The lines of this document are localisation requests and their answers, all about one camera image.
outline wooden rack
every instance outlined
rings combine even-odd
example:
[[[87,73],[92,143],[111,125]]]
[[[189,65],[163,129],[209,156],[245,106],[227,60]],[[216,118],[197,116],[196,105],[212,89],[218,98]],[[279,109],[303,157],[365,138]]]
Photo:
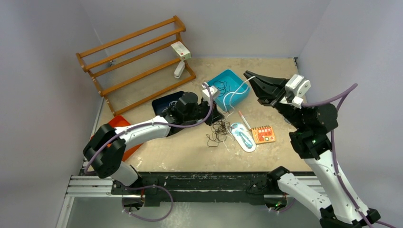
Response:
[[[104,50],[104,49],[109,48],[109,47],[111,47],[113,45],[116,45],[116,44],[120,44],[120,43],[125,42],[125,41],[127,41],[129,39],[132,39],[132,38],[137,37],[139,35],[142,35],[144,33],[150,32],[150,31],[155,30],[157,28],[160,28],[162,26],[168,25],[170,23],[175,23],[175,25],[176,25],[175,27],[177,27],[175,30],[173,30],[171,32],[165,33],[165,34],[163,34],[161,36],[155,37],[155,38],[153,38],[151,40],[148,40],[146,42],[143,42],[141,44],[133,46],[133,47],[127,49],[127,50],[118,52],[116,54],[113,54],[111,56],[108,56],[106,58],[103,58],[103,59],[101,59],[99,61],[96,61],[96,62],[88,64],[88,65],[83,60],[83,58],[86,57],[86,56],[92,55],[92,54],[94,54],[94,53],[96,53],[98,51]],[[135,102],[135,103],[133,103],[133,104],[131,104],[131,105],[125,107],[125,108],[122,108],[120,110],[117,110],[117,111],[115,111],[115,109],[113,108],[113,105],[111,104],[111,102],[108,99],[108,95],[110,93],[115,92],[116,90],[118,90],[118,89],[120,89],[120,88],[122,88],[122,87],[124,87],[124,86],[126,86],[128,84],[131,84],[131,83],[133,83],[133,82],[135,82],[137,80],[140,80],[140,79],[142,79],[142,78],[144,78],[144,77],[146,77],[146,76],[148,76],[148,75],[150,75],[152,73],[155,73],[155,72],[157,72],[157,71],[159,71],[161,69],[164,69],[164,68],[166,68],[166,67],[168,67],[170,65],[173,65],[175,63],[179,63],[180,59],[179,58],[172,59],[172,60],[170,60],[168,62],[165,62],[165,63],[163,63],[163,64],[161,64],[159,66],[156,66],[156,67],[154,67],[154,68],[152,68],[150,70],[147,70],[147,71],[145,71],[145,72],[143,72],[141,74],[138,74],[138,75],[136,75],[136,76],[134,76],[132,78],[129,78],[129,79],[127,79],[127,80],[125,80],[125,81],[123,81],[121,83],[118,83],[118,84],[116,84],[116,85],[114,85],[114,86],[112,86],[110,88],[106,88],[106,89],[102,88],[102,86],[100,85],[100,83],[98,82],[98,80],[96,78],[101,76],[101,75],[103,75],[103,74],[106,74],[106,73],[108,73],[108,72],[110,72],[112,70],[118,69],[119,67],[122,67],[122,66],[127,65],[129,63],[132,63],[132,62],[134,62],[136,60],[139,60],[139,59],[141,59],[141,58],[143,58],[145,56],[148,56],[148,55],[153,54],[153,53],[155,53],[157,51],[160,51],[160,50],[162,50],[164,48],[168,48],[171,44],[173,44],[173,43],[175,43],[177,41],[180,41],[180,42],[183,43],[182,38],[181,38],[181,32],[185,32],[185,31],[186,31],[185,24],[179,19],[179,17],[174,16],[174,17],[172,17],[172,18],[170,18],[168,20],[162,21],[162,22],[160,22],[158,24],[149,26],[147,28],[144,28],[144,29],[139,30],[137,32],[134,32],[132,34],[126,35],[124,37],[118,38],[116,40],[107,42],[107,43],[102,44],[102,45],[100,45],[98,47],[95,47],[95,48],[93,48],[91,50],[84,51],[82,53],[76,53],[76,56],[77,56],[79,64],[81,65],[81,68],[84,70],[84,72],[87,72],[90,75],[90,77],[91,77],[91,79],[92,79],[92,81],[93,81],[93,83],[95,85],[95,88],[97,89],[99,95],[106,100],[106,103],[108,104],[109,108],[111,109],[112,114],[114,116],[116,116],[116,115],[120,115],[120,114],[122,114],[124,112],[127,112],[130,109],[132,109],[132,108],[134,108],[136,106],[139,106],[139,105],[143,104],[144,102],[147,102],[147,101],[149,101],[149,100],[151,100],[151,99],[153,99],[153,98],[155,98],[155,97],[157,97],[157,96],[159,96],[159,95],[161,95],[161,94],[163,94],[163,93],[165,93],[165,92],[167,92],[169,90],[172,90],[172,89],[174,89],[174,88],[176,88],[176,87],[178,87],[180,85],[183,85],[186,82],[189,82],[189,81],[195,79],[196,75],[194,74],[193,70],[190,68],[190,66],[187,63],[187,61],[185,61],[185,68],[189,72],[190,77],[187,77],[187,78],[185,78],[185,79],[183,79],[183,80],[181,80],[181,81],[179,81],[179,82],[177,82],[177,83],[175,83],[175,84],[173,84],[173,85],[171,85],[169,87],[166,87],[165,89],[162,89],[162,90],[160,90],[160,91],[158,91],[158,92],[156,92],[154,94],[151,94],[151,95],[147,96],[146,98],[143,98],[140,101],[137,101],[137,102]],[[176,39],[173,40],[173,41],[170,41],[170,42],[168,42],[166,44],[163,44],[161,46],[158,46],[156,48],[148,50],[148,51],[146,51],[146,52],[144,52],[142,54],[139,54],[139,55],[137,55],[135,57],[127,59],[127,60],[125,60],[123,62],[120,62],[120,63],[118,63],[116,65],[112,65],[112,66],[110,66],[110,67],[108,67],[106,69],[100,70],[100,71],[98,71],[96,73],[93,73],[91,71],[91,69],[93,69],[94,67],[98,67],[98,66],[101,66],[103,64],[109,63],[110,61],[112,61],[114,59],[117,59],[117,58],[119,58],[121,56],[129,54],[129,53],[134,52],[136,50],[139,50],[139,49],[141,49],[143,47],[146,47],[146,46],[148,46],[150,44],[153,44],[155,42],[158,42],[160,40],[163,40],[163,39],[168,38],[168,37],[173,36],[173,35],[175,35],[175,37],[176,37]]]

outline orange bin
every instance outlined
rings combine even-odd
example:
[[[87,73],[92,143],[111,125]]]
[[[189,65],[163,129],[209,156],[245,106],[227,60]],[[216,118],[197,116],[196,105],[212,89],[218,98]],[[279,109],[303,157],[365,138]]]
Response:
[[[131,124],[125,119],[123,118],[123,116],[121,115],[117,115],[115,116],[111,121],[109,121],[109,125],[111,125],[111,127],[126,127],[126,126],[130,126]],[[142,144],[139,144],[135,147],[133,147],[132,149],[126,151],[123,154],[123,158],[122,161],[126,161],[130,156],[132,156],[132,154],[141,146]]]

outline spiral notebook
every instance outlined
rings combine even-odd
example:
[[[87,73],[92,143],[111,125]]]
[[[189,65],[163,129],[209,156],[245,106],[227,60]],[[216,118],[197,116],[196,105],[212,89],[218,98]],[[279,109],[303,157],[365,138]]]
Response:
[[[276,141],[273,128],[270,126],[252,127],[252,136],[256,144]]]

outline table surface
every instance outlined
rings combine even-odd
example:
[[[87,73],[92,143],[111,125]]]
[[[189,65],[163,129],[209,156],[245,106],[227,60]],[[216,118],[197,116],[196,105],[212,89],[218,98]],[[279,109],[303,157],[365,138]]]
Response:
[[[292,58],[191,58],[188,62],[197,76],[196,79],[169,93],[191,91],[196,93],[200,99],[200,84],[214,78],[226,69],[232,70],[242,80],[245,70],[281,78],[290,78],[297,73],[297,67]],[[130,97],[139,100],[173,84],[176,80],[173,77],[175,67],[168,67],[141,79],[139,83],[133,83],[131,88],[120,94],[116,92],[116,99],[121,98],[127,102],[126,97]],[[123,73],[118,70],[115,70],[115,74]],[[189,76],[187,72],[182,75],[182,77],[187,76]],[[272,143],[259,144],[256,150],[250,153],[243,151],[240,145],[230,137],[217,147],[208,147],[206,134],[211,135],[212,131],[208,125],[201,124],[184,129],[167,138],[144,143],[126,162],[139,171],[270,171],[278,166],[284,166],[291,171],[310,171],[310,168],[291,147],[288,133],[295,131],[295,128],[286,123],[275,109],[261,106],[253,91],[236,105],[235,109],[242,111],[251,127],[272,126],[277,140]],[[150,101],[122,116],[131,124],[136,124],[154,118],[155,114]],[[109,107],[104,104],[96,128],[112,118]],[[232,114],[227,121],[242,123],[238,113]]]

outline small cardboard box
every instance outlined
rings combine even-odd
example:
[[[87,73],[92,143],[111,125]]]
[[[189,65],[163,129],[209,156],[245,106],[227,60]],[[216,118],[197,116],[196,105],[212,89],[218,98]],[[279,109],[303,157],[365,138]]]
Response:
[[[182,42],[178,41],[173,43],[171,44],[171,47],[174,49],[176,55],[181,59],[181,61],[191,58],[190,51],[185,47],[185,45],[183,45]]]

